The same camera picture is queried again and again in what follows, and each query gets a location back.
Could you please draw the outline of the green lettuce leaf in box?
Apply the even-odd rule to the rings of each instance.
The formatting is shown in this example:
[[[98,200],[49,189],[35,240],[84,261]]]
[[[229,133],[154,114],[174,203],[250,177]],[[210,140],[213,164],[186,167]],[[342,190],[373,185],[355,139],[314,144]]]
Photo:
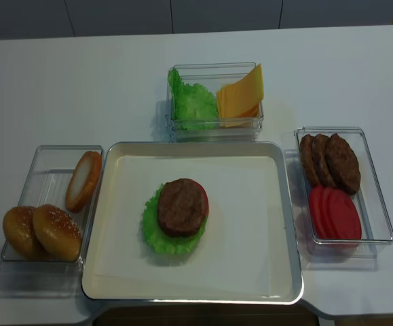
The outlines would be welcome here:
[[[172,114],[177,130],[210,130],[217,127],[217,101],[213,93],[201,84],[186,84],[173,68],[168,83],[174,101]]]

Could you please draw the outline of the left red tomato slice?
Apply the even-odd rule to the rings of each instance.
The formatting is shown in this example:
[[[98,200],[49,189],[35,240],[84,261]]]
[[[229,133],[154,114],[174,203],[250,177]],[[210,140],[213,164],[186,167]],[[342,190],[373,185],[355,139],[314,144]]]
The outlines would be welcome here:
[[[320,238],[320,239],[326,238],[326,232],[324,230],[324,226],[322,223],[323,215],[322,215],[321,209],[320,209],[320,200],[322,198],[323,190],[324,190],[324,188],[321,185],[314,187],[311,190],[310,201],[309,201],[310,213],[312,216],[314,228],[315,228],[318,238]]]

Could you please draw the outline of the right brown patty in box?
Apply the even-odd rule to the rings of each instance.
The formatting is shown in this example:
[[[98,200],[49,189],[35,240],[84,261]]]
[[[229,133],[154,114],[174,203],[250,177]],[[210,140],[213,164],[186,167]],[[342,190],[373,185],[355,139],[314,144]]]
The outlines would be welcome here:
[[[324,149],[326,164],[337,187],[353,196],[360,189],[358,158],[349,143],[337,133],[332,134]]]

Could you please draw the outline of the left brown patty in box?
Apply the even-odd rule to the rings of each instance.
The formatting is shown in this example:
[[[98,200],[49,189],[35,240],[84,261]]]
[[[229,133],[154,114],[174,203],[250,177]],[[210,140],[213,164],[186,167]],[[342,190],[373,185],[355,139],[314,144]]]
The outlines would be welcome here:
[[[314,137],[306,134],[300,142],[300,156],[303,171],[311,187],[321,185],[319,177],[316,173],[313,160],[312,144]]]

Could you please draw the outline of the green lettuce leaf on tray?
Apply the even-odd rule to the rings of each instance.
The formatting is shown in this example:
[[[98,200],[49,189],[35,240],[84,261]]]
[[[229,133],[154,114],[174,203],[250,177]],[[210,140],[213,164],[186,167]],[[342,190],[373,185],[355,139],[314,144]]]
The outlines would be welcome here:
[[[197,247],[206,229],[209,211],[198,232],[193,236],[171,237],[166,235],[157,222],[157,206],[165,184],[161,183],[154,195],[145,203],[141,219],[141,233],[148,247],[158,255],[190,255]]]

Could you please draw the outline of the right red tomato slice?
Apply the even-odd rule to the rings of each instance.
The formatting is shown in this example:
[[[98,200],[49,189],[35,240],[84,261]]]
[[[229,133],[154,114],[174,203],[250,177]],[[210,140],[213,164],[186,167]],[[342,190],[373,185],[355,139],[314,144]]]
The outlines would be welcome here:
[[[328,198],[329,219],[338,239],[360,240],[362,227],[351,198],[343,191],[334,189]]]

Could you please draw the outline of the middle brown patty in box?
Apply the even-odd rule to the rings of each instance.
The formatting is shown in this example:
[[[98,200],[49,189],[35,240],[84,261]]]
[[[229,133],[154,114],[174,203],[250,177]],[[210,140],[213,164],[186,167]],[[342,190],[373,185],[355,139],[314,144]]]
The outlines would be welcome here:
[[[327,166],[325,158],[325,147],[329,137],[323,134],[317,134],[312,142],[312,155],[316,174],[325,187],[336,187],[336,183]]]

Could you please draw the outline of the clear box with patties tomatoes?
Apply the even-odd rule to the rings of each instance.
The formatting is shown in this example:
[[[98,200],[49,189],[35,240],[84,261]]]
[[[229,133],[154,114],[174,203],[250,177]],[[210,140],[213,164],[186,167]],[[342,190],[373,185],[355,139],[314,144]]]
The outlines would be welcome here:
[[[310,213],[309,201],[313,187],[310,186],[303,171],[300,142],[306,134],[313,137],[317,134],[330,137],[335,133],[349,143],[358,158],[361,174],[359,191],[350,196],[339,189],[337,185],[332,188],[343,191],[354,203],[362,227],[362,238],[360,240],[344,240],[336,237],[334,239],[318,238]],[[293,189],[297,195],[297,204],[300,209],[297,225],[300,228],[301,239],[307,251],[313,256],[328,257],[329,259],[374,258],[382,250],[392,245],[392,223],[363,130],[354,127],[302,127],[296,129],[294,137],[296,152],[291,169],[295,174],[296,184]]]

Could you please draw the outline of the white parchment paper sheet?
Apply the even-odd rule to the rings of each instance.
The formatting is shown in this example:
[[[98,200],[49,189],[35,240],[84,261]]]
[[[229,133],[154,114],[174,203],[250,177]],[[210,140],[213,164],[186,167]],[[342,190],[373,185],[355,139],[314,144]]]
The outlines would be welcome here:
[[[282,215],[273,159],[126,156],[115,168],[97,275],[245,294],[267,290],[269,225]],[[205,189],[206,229],[191,255],[158,255],[141,236],[141,216],[160,185],[180,178]]]

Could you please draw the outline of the brown patty in box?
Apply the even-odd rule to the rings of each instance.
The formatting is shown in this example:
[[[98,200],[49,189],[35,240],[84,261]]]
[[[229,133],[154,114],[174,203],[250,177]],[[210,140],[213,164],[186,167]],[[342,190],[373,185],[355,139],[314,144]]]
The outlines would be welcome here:
[[[329,137],[323,134],[317,134],[312,142],[312,155],[316,174],[325,187],[336,187],[336,183],[327,166],[325,158],[325,147]]]
[[[353,196],[360,189],[358,158],[349,143],[337,133],[332,134],[324,149],[326,164],[337,187]]]
[[[316,173],[313,160],[312,144],[314,137],[306,134],[300,142],[300,156],[303,171],[311,187],[321,185],[319,177]]]

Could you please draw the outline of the clear box with buns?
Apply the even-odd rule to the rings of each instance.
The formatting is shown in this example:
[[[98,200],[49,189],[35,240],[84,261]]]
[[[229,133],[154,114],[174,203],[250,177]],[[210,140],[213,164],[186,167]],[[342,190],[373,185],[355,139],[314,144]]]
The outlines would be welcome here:
[[[51,204],[66,210],[65,195],[78,161],[87,151],[104,157],[101,146],[42,145],[36,149],[18,204],[38,207]],[[96,210],[100,184],[92,197],[78,213],[68,212],[81,233],[81,248],[75,261],[47,259],[28,261],[17,254],[9,242],[5,242],[0,256],[0,271],[20,273],[78,274],[83,272],[86,251]]]

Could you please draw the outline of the sesame bun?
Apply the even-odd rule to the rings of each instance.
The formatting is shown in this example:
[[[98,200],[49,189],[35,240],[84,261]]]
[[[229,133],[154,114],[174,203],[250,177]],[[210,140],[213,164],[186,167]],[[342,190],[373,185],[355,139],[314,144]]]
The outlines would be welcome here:
[[[64,210],[44,204],[33,213],[33,229],[44,249],[63,261],[76,261],[81,248],[81,234],[72,217]]]
[[[17,254],[31,261],[43,260],[47,251],[38,241],[33,229],[33,206],[11,208],[3,218],[3,233]]]

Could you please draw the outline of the left sesame bun top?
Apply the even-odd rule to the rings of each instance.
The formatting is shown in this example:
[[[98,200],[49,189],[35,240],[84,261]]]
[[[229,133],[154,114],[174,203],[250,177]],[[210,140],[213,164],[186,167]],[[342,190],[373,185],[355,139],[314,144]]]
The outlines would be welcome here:
[[[3,218],[3,233],[17,254],[31,261],[43,260],[47,251],[38,241],[33,229],[33,206],[11,208]]]

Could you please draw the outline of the brown patty on tray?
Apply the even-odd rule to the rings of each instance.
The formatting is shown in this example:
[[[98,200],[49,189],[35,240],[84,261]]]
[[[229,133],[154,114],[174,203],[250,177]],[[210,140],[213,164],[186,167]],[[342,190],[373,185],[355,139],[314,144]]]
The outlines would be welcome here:
[[[157,222],[171,237],[195,235],[205,219],[204,199],[193,179],[167,182],[157,206]]]

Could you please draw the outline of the yellow cheese slice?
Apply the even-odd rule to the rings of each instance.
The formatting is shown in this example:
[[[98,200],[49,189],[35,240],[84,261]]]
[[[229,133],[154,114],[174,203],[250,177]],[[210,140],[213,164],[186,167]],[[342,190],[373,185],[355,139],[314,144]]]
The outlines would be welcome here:
[[[258,64],[241,80],[217,92],[219,115],[222,118],[250,117],[263,98],[262,67]]]

